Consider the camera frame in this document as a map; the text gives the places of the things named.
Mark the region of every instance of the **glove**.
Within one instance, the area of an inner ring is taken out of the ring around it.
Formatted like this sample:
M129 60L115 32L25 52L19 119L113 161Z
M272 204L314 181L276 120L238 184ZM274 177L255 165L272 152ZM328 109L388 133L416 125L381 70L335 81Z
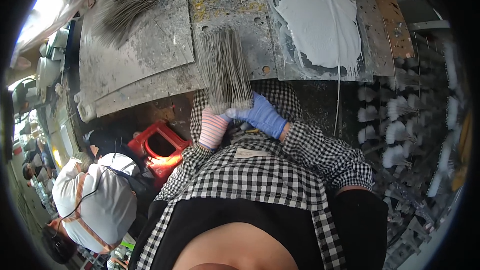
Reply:
M207 106L201 112L201 132L198 142L210 150L217 149L231 121L232 119L225 114L218 116L213 114L212 108Z
M256 92L252 93L253 108L249 110L231 108L225 111L225 114L230 118L247 121L265 134L278 139L285 124L287 124L287 120L283 119L277 111L275 111L267 98Z

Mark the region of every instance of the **striped glove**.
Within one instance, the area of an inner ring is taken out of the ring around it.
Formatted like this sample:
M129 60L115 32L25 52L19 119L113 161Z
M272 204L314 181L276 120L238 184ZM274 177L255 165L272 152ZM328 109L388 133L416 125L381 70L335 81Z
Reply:
M201 112L201 133L198 141L200 145L210 150L217 149L231 121L225 114L213 114L210 106L207 106Z

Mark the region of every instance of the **white container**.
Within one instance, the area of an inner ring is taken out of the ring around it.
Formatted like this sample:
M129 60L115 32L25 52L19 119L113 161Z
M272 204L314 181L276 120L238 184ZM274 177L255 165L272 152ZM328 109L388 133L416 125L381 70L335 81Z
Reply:
M40 45L40 55L42 57L46 57L47 56L47 44L43 43L42 45Z
M36 87L43 89L50 87L60 74L60 61L52 61L46 57L40 57L36 66Z
M77 103L78 115L83 122L88 123L97 117L97 109L95 108L95 102L92 102L91 104L85 106L83 104L81 92L75 94L73 96L73 100Z
M65 55L63 54L63 50L60 48L53 48L52 51L52 61L60 61L63 59Z
M68 40L68 29L60 28L57 30L57 33L55 34L55 38L53 39L52 46L53 47L59 47L59 48L65 48L67 47L67 40Z

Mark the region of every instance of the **blue glove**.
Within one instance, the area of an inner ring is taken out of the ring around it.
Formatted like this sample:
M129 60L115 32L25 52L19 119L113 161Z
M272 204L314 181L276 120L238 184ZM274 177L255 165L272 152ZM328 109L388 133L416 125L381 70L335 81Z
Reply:
M225 115L230 118L246 121L255 128L260 129L265 134L278 139L287 124L287 120L283 119L267 98L253 93L253 108L249 110L228 109Z

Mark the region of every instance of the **cable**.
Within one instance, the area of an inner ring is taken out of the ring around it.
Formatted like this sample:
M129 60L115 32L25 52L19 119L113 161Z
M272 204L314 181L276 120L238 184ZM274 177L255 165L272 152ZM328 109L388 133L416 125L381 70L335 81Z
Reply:
M120 136L120 146L122 146L122 144L123 144L123 137ZM53 235L52 239L55 238L55 237L57 237L57 235L58 235L58 233L59 233L59 229L60 229L60 224L62 224L63 219L66 219L66 218L68 218L70 215L72 215L73 213L75 213L75 211L78 209L78 207L80 206L80 204L82 203L82 201L83 201L85 198L87 198L88 196L90 196L90 195L92 195L93 193L97 192L97 190L99 189L99 186L100 186L100 182L102 181L102 176L103 176L103 174L104 174L107 170L113 169L113 168L111 168L111 165L113 165L113 161L115 160L115 157L116 157L116 156L117 156L117 138L115 138L115 143L114 143L114 145L113 145L113 158L112 158L112 162L110 163L110 166L106 166L106 169L100 174L100 177L99 177L99 179L98 179L98 183L96 184L95 189L94 189L92 192L88 193L87 195L83 196L83 197L80 199L80 201L77 203L77 206L76 206L68 215L66 215L65 217L62 217L62 218L60 219L60 221L58 221L57 231L56 231L55 234Z

